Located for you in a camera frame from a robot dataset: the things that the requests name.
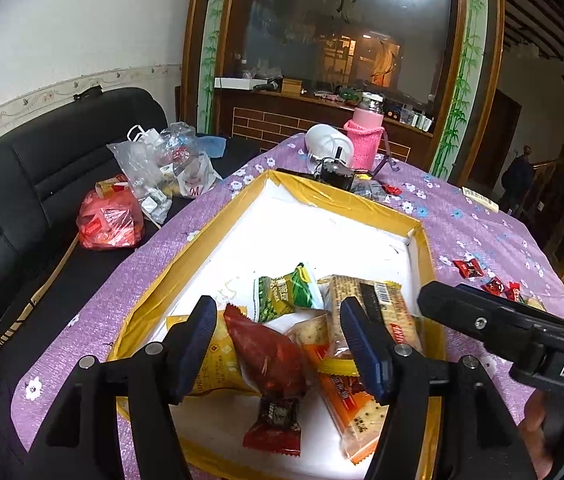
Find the green snack package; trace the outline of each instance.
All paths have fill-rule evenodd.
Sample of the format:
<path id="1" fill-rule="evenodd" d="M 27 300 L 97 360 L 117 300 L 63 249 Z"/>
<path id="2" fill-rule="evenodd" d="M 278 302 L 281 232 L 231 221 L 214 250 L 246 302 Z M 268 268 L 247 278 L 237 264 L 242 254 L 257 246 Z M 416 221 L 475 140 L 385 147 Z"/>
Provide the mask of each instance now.
<path id="1" fill-rule="evenodd" d="M 291 314 L 296 308 L 324 309 L 318 283 L 305 264 L 298 264 L 293 272 L 281 278 L 263 276 L 255 280 L 253 299 L 253 319 L 258 323 Z"/>

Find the table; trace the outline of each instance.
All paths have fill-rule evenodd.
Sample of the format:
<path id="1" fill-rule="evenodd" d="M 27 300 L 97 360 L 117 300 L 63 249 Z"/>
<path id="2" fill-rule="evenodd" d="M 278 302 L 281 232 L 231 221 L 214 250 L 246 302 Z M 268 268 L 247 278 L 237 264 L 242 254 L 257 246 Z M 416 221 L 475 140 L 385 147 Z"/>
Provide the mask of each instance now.
<path id="1" fill-rule="evenodd" d="M 184 208 L 113 272 L 15 390 L 11 417 L 26 449 L 30 448 L 44 415 L 75 363 L 85 354 L 106 359 L 124 317 L 178 251 L 259 174 L 274 168 L 307 171 L 306 161 L 303 134 L 290 137 Z M 540 298 L 549 312 L 564 318 L 564 286 L 522 223 L 504 213 L 492 213 L 466 198 L 460 189 L 406 163 L 398 162 L 398 168 L 394 172 L 386 165 L 379 176 L 380 181 L 403 191 L 400 197 L 390 197 L 386 206 L 423 222 L 439 281 L 479 287 L 497 276 L 507 284 L 519 282 L 524 295 Z M 464 280 L 452 260 L 473 257 L 486 275 Z M 480 359 L 514 420 L 519 422 L 532 390 L 508 376 L 510 363 L 488 354 L 481 343 L 451 330 L 447 330 L 447 341 L 450 361 L 457 361 L 465 354 Z M 126 478 L 137 479 L 130 425 L 119 418 L 118 426 Z M 211 478 L 198 470 L 193 475 Z"/>

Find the wooden counter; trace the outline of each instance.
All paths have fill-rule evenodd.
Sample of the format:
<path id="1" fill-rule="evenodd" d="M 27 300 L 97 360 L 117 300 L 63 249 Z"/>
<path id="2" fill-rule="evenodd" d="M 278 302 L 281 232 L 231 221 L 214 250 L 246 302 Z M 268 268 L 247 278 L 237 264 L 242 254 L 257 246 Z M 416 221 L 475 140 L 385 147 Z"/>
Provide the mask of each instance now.
<path id="1" fill-rule="evenodd" d="M 353 108 L 342 103 L 277 92 L 216 89 L 215 103 L 219 105 L 220 132 L 257 139 L 263 150 L 318 123 L 344 132 L 342 126 L 353 118 Z M 424 164 L 433 134 L 388 118 L 384 118 L 384 127 L 395 158 L 427 171 Z"/>

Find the black leather sofa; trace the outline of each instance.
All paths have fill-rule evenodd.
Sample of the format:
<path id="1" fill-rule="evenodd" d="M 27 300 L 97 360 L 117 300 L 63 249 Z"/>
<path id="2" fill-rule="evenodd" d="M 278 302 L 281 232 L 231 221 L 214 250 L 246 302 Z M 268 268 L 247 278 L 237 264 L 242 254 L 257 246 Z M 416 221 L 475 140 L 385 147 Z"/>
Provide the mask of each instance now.
<path id="1" fill-rule="evenodd" d="M 56 268 L 76 235 L 80 203 L 95 182 L 120 173 L 106 144 L 126 139 L 134 124 L 158 131 L 164 111 L 137 88 L 90 91 L 75 102 L 0 138 L 0 337 Z M 259 153 L 246 139 L 228 139 L 213 160 L 227 176 Z M 189 201 L 174 199 L 172 218 Z M 146 242 L 156 228 L 145 222 Z M 0 346 L 0 479 L 17 478 L 25 460 L 9 405 L 19 379 L 133 249 L 77 246 L 59 276 Z"/>

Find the screw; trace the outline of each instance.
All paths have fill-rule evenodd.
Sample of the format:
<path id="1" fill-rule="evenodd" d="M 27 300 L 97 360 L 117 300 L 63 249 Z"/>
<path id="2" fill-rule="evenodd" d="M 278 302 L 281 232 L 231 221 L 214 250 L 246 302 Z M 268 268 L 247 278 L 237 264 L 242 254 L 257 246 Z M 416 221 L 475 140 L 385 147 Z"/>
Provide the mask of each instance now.
<path id="1" fill-rule="evenodd" d="M 163 346 L 161 343 L 149 343 L 144 351 L 149 355 L 157 355 L 162 351 Z"/>
<path id="2" fill-rule="evenodd" d="M 409 345 L 404 344 L 395 345 L 394 350 L 397 355 L 401 355 L 402 357 L 408 357 L 413 353 L 413 349 Z"/>
<path id="3" fill-rule="evenodd" d="M 473 357 L 472 355 L 465 355 L 462 358 L 462 364 L 466 368 L 470 368 L 471 370 L 475 370 L 475 368 L 477 368 L 479 366 L 479 361 L 476 357 Z"/>
<path id="4" fill-rule="evenodd" d="M 88 370 L 88 368 L 91 368 L 92 365 L 95 364 L 95 357 L 93 357 L 92 355 L 85 355 L 82 359 L 80 359 L 80 368 L 82 368 L 83 370 Z"/>

